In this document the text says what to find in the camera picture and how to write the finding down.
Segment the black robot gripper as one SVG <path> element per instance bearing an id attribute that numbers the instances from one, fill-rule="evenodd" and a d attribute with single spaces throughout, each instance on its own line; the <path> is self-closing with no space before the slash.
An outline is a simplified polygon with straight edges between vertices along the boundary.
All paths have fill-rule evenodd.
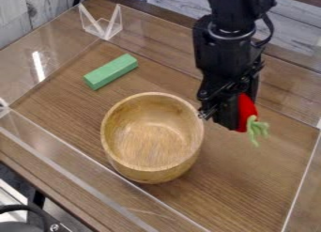
<path id="1" fill-rule="evenodd" d="M 225 31 L 205 15 L 191 30 L 195 67 L 202 73 L 197 92 L 198 117 L 230 131 L 239 126 L 238 94 L 257 99 L 263 46 L 251 42 L 255 25 Z"/>

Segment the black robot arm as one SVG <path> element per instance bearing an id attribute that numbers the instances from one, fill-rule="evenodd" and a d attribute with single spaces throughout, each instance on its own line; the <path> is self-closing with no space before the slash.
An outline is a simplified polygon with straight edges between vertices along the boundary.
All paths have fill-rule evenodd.
<path id="1" fill-rule="evenodd" d="M 270 42 L 255 41 L 255 22 L 274 30 L 267 12 L 275 0 L 209 0 L 210 14 L 191 30 L 195 67 L 202 72 L 197 92 L 199 116 L 231 131 L 245 132 L 257 115 L 262 53 Z"/>

